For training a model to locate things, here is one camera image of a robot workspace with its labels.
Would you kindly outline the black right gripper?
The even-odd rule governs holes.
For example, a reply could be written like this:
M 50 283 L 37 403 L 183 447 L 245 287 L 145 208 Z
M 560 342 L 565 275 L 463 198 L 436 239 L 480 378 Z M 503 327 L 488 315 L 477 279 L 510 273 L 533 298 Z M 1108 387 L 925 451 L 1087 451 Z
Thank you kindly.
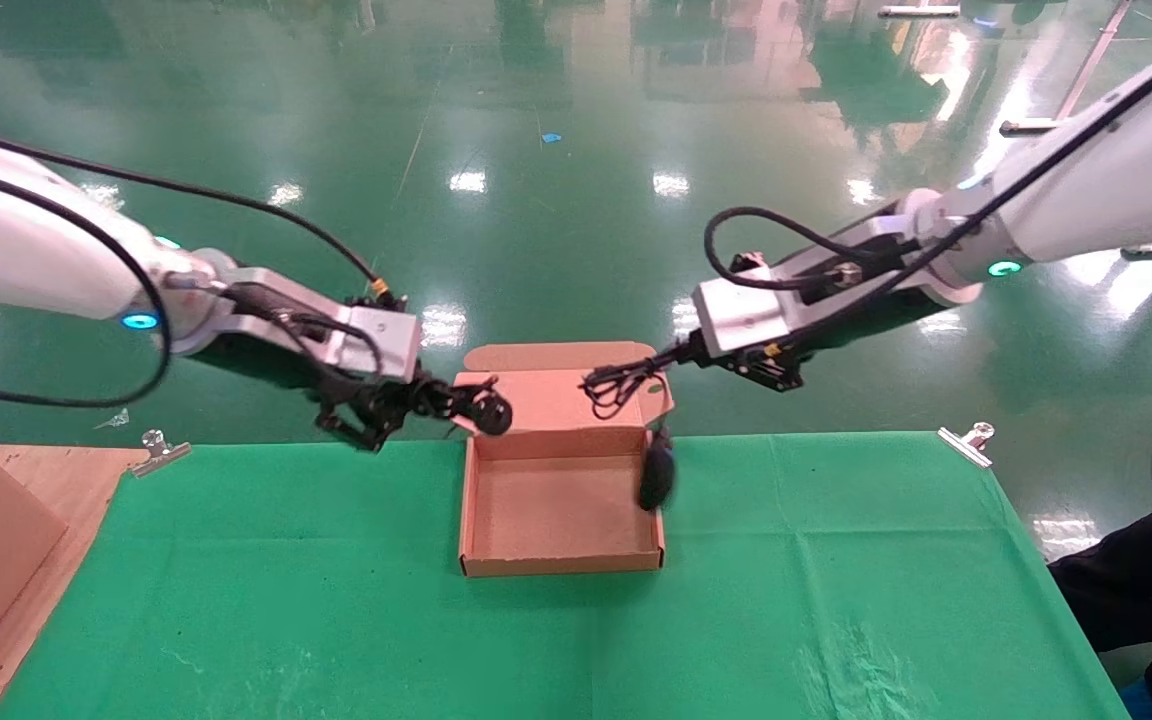
M 745 381 L 786 393 L 804 386 L 803 365 L 806 353 L 788 342 L 741 348 L 710 357 L 707 343 L 702 332 L 690 332 L 652 356 L 655 372 L 666 372 L 673 366 L 718 366 Z

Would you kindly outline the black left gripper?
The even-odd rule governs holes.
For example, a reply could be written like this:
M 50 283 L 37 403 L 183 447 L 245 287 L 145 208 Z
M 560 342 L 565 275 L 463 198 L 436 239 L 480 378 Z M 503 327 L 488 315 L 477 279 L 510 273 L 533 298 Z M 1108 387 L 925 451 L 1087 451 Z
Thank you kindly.
M 452 384 L 438 378 L 366 382 L 329 373 L 314 382 L 314 425 L 338 441 L 370 454 L 402 429 L 408 414 L 477 429 L 482 382 Z

